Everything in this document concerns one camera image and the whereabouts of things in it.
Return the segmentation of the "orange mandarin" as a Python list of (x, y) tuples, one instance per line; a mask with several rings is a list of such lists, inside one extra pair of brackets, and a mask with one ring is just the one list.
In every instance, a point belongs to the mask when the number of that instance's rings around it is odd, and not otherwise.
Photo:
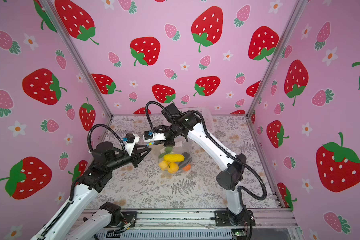
[(189, 171), (190, 169), (191, 169), (191, 165), (190, 165), (190, 164), (188, 164), (187, 166), (185, 166), (185, 167), (183, 168), (183, 170), (184, 170), (185, 172)]

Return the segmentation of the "yellow bell pepper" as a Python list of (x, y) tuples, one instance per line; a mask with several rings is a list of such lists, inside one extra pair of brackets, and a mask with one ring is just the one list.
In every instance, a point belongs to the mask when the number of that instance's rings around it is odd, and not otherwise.
[(185, 159), (184, 156), (180, 154), (168, 154), (163, 157), (163, 160), (168, 163), (171, 162), (178, 163), (184, 161), (184, 159)]

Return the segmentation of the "white plastic perforated basket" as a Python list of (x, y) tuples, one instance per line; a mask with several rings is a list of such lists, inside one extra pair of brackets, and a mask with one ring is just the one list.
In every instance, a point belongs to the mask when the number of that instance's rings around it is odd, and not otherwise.
[(179, 108), (179, 110), (181, 112), (186, 112), (186, 111), (197, 111), (199, 112), (204, 120), (205, 120), (205, 123), (206, 123), (206, 127), (207, 127), (207, 130), (213, 134), (215, 132), (215, 124), (214, 124), (214, 121), (213, 121), (213, 117), (212, 117), (212, 114), (210, 112), (210, 110), (206, 107), (183, 107), (183, 108)]

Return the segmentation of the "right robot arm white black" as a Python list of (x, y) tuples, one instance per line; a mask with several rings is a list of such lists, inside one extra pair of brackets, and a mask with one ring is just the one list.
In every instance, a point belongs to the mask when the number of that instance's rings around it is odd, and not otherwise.
[[(216, 176), (218, 184), (226, 190), (228, 218), (232, 225), (239, 226), (245, 222), (245, 218), (251, 215), (243, 202), (242, 192), (246, 192), (252, 198), (263, 201), (267, 197), (267, 189), (259, 174), (247, 165), (244, 154), (235, 154), (218, 141), (207, 129), (205, 119), (197, 111), (184, 113), (165, 113), (162, 111), (170, 126), (164, 132), (165, 143), (173, 143), (174, 138), (183, 136), (197, 143), (221, 169)], [(258, 180), (262, 194), (256, 195), (244, 186), (240, 185), (244, 171), (250, 171)]]

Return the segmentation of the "small yellow lemon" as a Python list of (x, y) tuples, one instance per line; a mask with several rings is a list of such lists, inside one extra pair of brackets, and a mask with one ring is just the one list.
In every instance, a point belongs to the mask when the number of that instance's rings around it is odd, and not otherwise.
[(162, 171), (166, 171), (168, 169), (169, 163), (166, 161), (159, 162), (159, 167)]

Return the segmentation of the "yellow mango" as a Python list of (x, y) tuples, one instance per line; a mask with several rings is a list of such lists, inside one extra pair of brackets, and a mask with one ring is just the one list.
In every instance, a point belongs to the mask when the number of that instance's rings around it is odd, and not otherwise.
[(170, 174), (175, 174), (179, 170), (179, 165), (175, 162), (171, 162), (169, 163), (167, 170)]

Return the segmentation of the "dark purple eggplant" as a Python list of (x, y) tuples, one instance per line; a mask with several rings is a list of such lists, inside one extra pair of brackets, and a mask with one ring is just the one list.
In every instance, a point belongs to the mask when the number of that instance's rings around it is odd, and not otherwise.
[(191, 161), (192, 161), (192, 156), (187, 153), (187, 152), (183, 152), (183, 156), (184, 156), (184, 161), (179, 163), (179, 168), (183, 169), (184, 167), (186, 167)]

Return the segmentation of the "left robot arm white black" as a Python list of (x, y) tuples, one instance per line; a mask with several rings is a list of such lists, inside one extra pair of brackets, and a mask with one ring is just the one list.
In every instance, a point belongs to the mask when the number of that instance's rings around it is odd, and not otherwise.
[(123, 232), (131, 224), (123, 216), (121, 207), (104, 203), (97, 212), (80, 227), (71, 230), (88, 204), (105, 188), (113, 177), (113, 171), (125, 165), (138, 164), (151, 151), (145, 145), (132, 144), (131, 153), (125, 146), (115, 148), (111, 142), (102, 142), (91, 150), (94, 160), (82, 176), (71, 185), (69, 199), (32, 238), (34, 240), (89, 240), (104, 227), (116, 227)]

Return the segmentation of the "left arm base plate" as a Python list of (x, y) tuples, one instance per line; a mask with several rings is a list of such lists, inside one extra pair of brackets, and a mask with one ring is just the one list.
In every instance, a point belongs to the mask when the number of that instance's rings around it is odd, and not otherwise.
[(111, 222), (105, 228), (122, 228), (130, 224), (128, 228), (134, 228), (136, 225), (138, 212), (122, 211), (120, 214), (112, 215)]

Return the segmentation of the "clear zip bag blue zipper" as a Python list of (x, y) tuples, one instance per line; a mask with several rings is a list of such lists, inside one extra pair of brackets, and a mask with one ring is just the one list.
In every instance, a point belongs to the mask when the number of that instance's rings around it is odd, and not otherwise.
[(151, 153), (160, 170), (165, 174), (179, 175), (192, 168), (192, 143), (176, 141), (174, 146), (151, 145)]

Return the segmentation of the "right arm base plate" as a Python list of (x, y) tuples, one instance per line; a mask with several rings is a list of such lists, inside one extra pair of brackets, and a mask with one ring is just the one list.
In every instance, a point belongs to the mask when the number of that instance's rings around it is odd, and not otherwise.
[(254, 227), (256, 225), (252, 211), (245, 211), (238, 215), (233, 214), (229, 210), (215, 211), (213, 220), (217, 227)]

